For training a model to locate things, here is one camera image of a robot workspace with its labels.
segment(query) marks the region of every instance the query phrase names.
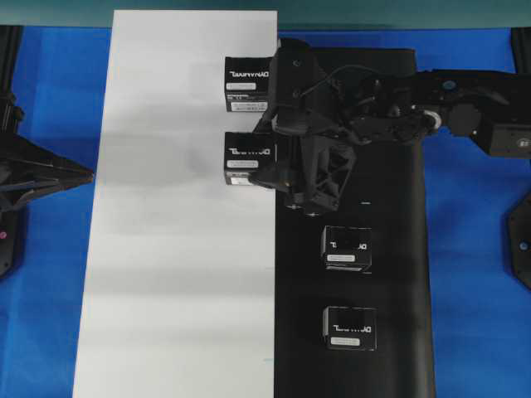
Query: white label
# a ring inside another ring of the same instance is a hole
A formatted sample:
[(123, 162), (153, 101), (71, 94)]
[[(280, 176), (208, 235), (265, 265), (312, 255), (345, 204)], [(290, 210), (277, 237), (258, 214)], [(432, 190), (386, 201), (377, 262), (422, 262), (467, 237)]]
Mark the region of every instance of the white label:
[(257, 160), (227, 160), (229, 168), (258, 168)]
[(256, 90), (256, 83), (227, 83), (227, 90)]
[(266, 102), (231, 102), (233, 112), (265, 112)]
[(352, 346), (352, 347), (359, 347), (360, 346), (359, 338), (351, 338), (351, 337), (331, 337), (330, 338), (330, 344), (333, 346)]
[(247, 178), (244, 177), (231, 177), (232, 185), (252, 185)]
[(354, 261), (356, 261), (356, 256), (355, 255), (327, 255), (326, 260), (353, 263)]

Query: dynamixel logo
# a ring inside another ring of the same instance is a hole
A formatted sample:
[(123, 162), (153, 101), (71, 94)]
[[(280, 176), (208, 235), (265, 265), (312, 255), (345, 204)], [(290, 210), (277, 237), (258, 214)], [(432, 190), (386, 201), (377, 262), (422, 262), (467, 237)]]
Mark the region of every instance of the dynamixel logo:
[(269, 77), (268, 70), (262, 72), (235, 72), (234, 70), (229, 70), (229, 73), (232, 77)]
[(365, 326), (363, 329), (348, 329), (348, 328), (340, 328), (339, 325), (334, 325), (336, 332), (354, 332), (354, 333), (371, 333), (373, 332), (373, 328), (370, 326)]
[(264, 148), (261, 151), (239, 151), (238, 148), (229, 148), (229, 151), (233, 155), (271, 155), (271, 150), (269, 148)]

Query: black cable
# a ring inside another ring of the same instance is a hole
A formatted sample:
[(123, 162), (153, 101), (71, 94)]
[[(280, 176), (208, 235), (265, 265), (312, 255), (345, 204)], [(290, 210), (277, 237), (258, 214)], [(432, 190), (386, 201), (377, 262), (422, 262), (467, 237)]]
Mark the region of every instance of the black cable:
[(329, 81), (329, 79), (335, 75), (336, 73), (340, 72), (341, 70), (343, 69), (357, 69), (357, 70), (364, 70), (366, 72), (371, 72), (371, 74), (373, 75), (381, 75), (381, 73), (376, 70), (376, 69), (373, 69), (373, 68), (369, 68), (367, 66), (363, 66), (363, 65), (358, 65), (358, 64), (347, 64), (347, 65), (343, 65), (343, 66), (340, 66), (339, 68), (333, 70), (332, 72), (328, 73), (322, 80), (319, 80), (317, 83), (315, 83), (314, 85), (310, 86), (308, 89), (306, 89), (305, 91), (303, 91), (303, 93), (300, 95), (300, 98), (304, 97), (305, 95), (311, 93), (312, 91), (314, 91), (317, 87), (319, 87), (320, 85), (322, 85), (323, 83)]

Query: screw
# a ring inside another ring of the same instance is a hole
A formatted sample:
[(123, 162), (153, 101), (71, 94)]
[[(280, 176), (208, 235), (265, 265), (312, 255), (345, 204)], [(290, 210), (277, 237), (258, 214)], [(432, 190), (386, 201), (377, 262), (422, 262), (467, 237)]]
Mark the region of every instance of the screw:
[(447, 80), (442, 84), (442, 88), (447, 91), (453, 90), (455, 87), (457, 87), (457, 83), (453, 80)]

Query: teal wall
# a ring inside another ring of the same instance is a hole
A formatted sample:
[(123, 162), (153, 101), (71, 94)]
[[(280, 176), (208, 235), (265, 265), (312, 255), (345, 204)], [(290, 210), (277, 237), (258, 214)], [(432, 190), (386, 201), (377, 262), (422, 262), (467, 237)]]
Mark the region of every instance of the teal wall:
[(0, 24), (110, 27), (115, 9), (278, 10), (279, 29), (531, 26), (530, 0), (2, 0)]

